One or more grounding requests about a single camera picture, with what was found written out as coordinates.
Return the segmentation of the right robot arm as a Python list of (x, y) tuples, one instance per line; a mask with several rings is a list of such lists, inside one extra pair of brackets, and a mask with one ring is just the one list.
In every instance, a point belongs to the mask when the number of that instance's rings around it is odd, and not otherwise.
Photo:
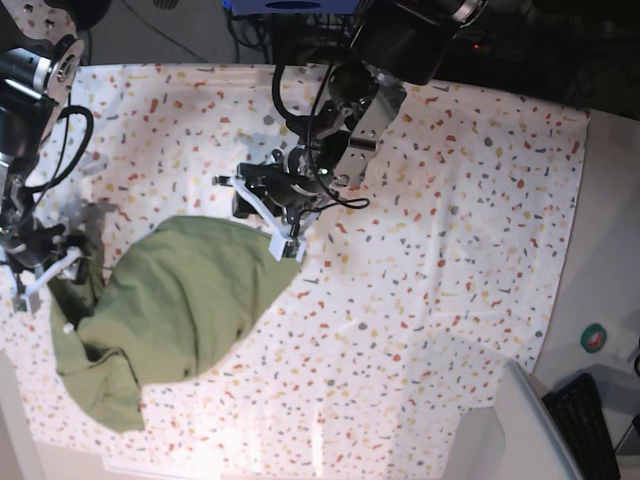
[[(108, 1), (4, 1), (1, 4), (1, 264), (11, 275), (12, 306), (34, 314), (39, 291), (56, 277), (86, 274), (85, 238), (35, 216), (47, 191), (61, 183), (84, 154), (94, 128), (90, 111), (71, 104), (72, 84), (85, 50), (79, 33), (107, 13)], [(68, 166), (30, 186), (40, 151), (59, 121), (81, 115), (83, 139)]]

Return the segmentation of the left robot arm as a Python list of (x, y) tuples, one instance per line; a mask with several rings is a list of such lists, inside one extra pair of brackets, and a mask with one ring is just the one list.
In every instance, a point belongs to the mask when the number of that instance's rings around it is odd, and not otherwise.
[[(337, 28), (307, 28), (275, 53), (271, 96), (287, 129), (299, 138), (284, 154), (244, 162), (215, 183), (234, 189), (233, 215), (260, 217), (271, 230), (276, 260), (301, 261), (306, 231), (334, 206), (362, 210), (367, 198), (347, 199), (376, 156), (383, 133), (406, 99), (407, 84), (434, 77), (460, 30), (486, 7), (483, 1), (282, 1), (262, 3), (265, 13), (334, 13)], [(307, 115), (290, 111), (282, 97), (284, 70), (294, 52), (319, 54), (328, 62)]]

